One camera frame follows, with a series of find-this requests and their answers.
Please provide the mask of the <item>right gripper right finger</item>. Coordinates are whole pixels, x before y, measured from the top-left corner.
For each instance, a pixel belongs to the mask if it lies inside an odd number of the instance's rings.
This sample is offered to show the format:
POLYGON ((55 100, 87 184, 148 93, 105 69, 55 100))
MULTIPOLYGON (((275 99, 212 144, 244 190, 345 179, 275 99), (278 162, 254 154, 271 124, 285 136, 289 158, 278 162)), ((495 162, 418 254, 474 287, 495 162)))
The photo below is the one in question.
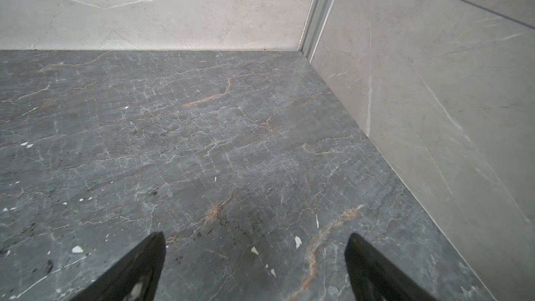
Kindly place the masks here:
POLYGON ((357 233, 350 235, 344 259, 356 300, 436 301, 357 233))

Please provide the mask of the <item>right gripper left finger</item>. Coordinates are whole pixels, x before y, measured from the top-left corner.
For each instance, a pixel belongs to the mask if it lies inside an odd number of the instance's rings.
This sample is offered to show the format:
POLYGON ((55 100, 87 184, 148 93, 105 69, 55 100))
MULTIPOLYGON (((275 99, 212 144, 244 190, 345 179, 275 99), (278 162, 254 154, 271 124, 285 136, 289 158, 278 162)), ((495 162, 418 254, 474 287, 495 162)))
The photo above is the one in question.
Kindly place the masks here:
POLYGON ((161 231, 154 232, 72 299, 80 301, 153 300, 165 256, 164 234, 161 231))

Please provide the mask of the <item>aluminium corner frame post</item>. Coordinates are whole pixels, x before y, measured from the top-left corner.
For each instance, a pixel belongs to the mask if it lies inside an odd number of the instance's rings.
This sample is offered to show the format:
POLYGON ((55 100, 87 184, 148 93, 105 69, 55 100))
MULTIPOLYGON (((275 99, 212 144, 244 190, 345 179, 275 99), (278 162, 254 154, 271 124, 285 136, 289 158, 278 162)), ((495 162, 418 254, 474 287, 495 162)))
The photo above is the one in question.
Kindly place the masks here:
POLYGON ((312 61, 335 0, 312 0, 298 50, 312 61))

